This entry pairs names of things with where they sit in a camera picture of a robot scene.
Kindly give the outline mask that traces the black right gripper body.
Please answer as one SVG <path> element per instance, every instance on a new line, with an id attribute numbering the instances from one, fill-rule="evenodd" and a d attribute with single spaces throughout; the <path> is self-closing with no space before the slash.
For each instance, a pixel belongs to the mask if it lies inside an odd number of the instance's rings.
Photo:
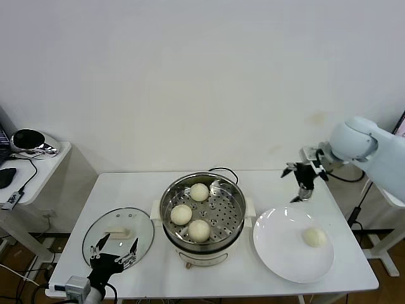
<path id="1" fill-rule="evenodd" d="M 307 190 L 313 190 L 314 180 L 317 178 L 318 174 L 313 170 L 312 166 L 303 163 L 295 163 L 294 168 L 294 175 L 298 186 L 303 186 Z"/>

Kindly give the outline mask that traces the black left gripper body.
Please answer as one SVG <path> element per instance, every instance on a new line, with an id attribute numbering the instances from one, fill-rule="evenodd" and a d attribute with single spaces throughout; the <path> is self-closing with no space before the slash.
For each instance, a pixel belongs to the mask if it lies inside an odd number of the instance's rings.
<path id="1" fill-rule="evenodd" d="M 105 287 L 111 276 L 124 271 L 122 263 L 116 262 L 117 255 L 100 253 L 90 259 L 91 273 L 87 277 L 92 287 Z"/>

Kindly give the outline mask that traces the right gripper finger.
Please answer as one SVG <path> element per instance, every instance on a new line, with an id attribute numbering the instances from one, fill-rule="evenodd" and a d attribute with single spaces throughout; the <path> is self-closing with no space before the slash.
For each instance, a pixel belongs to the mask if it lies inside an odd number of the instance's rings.
<path id="1" fill-rule="evenodd" d="M 295 203 L 299 201 L 307 201 L 312 196 L 313 190 L 306 189 L 305 187 L 300 187 L 298 190 L 298 194 L 294 197 L 290 202 Z"/>
<path id="2" fill-rule="evenodd" d="M 291 172 L 296 171 L 296 163 L 294 162 L 288 162 L 286 163 L 286 167 L 284 168 L 281 178 L 284 178 L 286 175 L 290 174 Z"/>

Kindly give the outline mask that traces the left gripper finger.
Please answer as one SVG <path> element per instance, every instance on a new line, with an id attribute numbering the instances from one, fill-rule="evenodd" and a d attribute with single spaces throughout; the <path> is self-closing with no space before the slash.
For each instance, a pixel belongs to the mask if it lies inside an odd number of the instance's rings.
<path id="1" fill-rule="evenodd" d="M 99 258 L 101 250 L 104 248 L 105 244 L 107 243 L 110 237 L 110 233 L 107 233 L 104 237 L 102 237 L 95 246 L 90 247 L 90 258 Z"/>
<path id="2" fill-rule="evenodd" d="M 129 252 L 126 255 L 120 256 L 115 259 L 115 262 L 123 265 L 123 269 L 129 268 L 131 265 L 133 265 L 136 262 L 136 252 L 137 252 L 137 244 L 138 244 L 139 238 L 136 238 L 134 243 L 129 249 Z"/>

